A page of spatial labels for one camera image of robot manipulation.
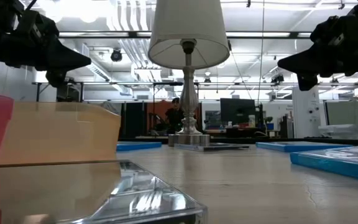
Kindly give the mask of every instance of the silver lamp stand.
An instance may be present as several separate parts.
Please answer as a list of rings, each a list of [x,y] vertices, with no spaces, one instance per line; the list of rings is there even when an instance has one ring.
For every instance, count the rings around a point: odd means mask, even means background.
[[[194,119],[194,111],[198,106],[198,95],[194,88],[194,68],[191,66],[191,54],[197,44],[195,39],[182,39],[180,42],[186,57],[186,66],[183,68],[184,85],[180,96],[180,105],[185,118],[182,120],[183,128],[177,134],[168,137],[168,145],[192,144],[197,146],[209,146],[210,136],[197,131],[197,120]]]

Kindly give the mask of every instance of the white lampshade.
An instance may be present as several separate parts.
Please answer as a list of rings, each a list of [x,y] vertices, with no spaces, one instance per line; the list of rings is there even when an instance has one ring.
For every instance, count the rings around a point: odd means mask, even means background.
[[[195,39],[194,69],[219,65],[229,57],[220,0],[157,0],[149,59],[162,67],[182,69],[182,39]]]

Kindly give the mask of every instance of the man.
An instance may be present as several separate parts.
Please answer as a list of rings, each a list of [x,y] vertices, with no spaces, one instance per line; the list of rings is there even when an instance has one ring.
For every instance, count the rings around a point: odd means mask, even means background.
[[[172,100],[172,108],[168,109],[165,113],[167,116],[166,121],[169,123],[168,134],[175,134],[176,131],[181,130],[181,121],[185,116],[180,109],[180,99],[175,98]]]

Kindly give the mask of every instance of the beige block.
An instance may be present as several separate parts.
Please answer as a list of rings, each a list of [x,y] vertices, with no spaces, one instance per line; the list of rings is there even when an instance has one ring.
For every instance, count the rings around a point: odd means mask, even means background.
[[[120,125],[95,105],[15,103],[0,165],[114,160]]]

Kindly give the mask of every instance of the blue tray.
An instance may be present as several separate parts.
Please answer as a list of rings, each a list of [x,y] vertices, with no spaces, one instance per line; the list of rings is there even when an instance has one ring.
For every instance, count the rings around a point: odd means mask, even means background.
[[[161,147],[160,142],[118,142],[117,152]]]
[[[358,179],[358,147],[293,152],[290,158],[293,164]]]
[[[299,141],[299,142],[257,142],[256,146],[262,149],[272,149],[281,152],[302,152],[302,151],[311,151],[311,150],[320,150],[320,149],[349,147],[351,145]]]

